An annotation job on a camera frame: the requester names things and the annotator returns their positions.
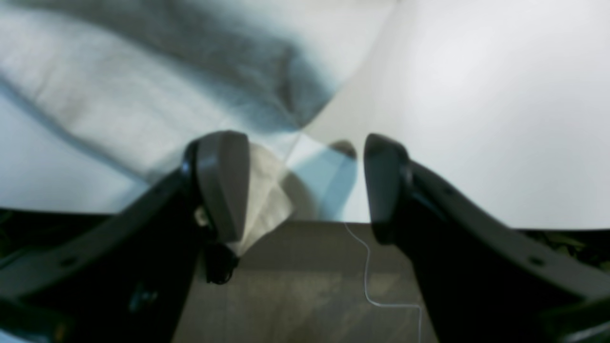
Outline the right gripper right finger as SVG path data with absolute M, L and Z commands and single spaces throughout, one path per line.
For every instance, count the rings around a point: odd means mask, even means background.
M 508 228 L 393 139 L 368 135 L 364 168 L 375 239 L 409 258 L 438 341 L 609 341 L 606 272 Z

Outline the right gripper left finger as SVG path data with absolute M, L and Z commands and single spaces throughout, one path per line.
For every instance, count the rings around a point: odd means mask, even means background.
M 200 258 L 208 282 L 232 276 L 250 156 L 216 131 L 115 215 L 1 209 L 1 341 L 169 343 Z

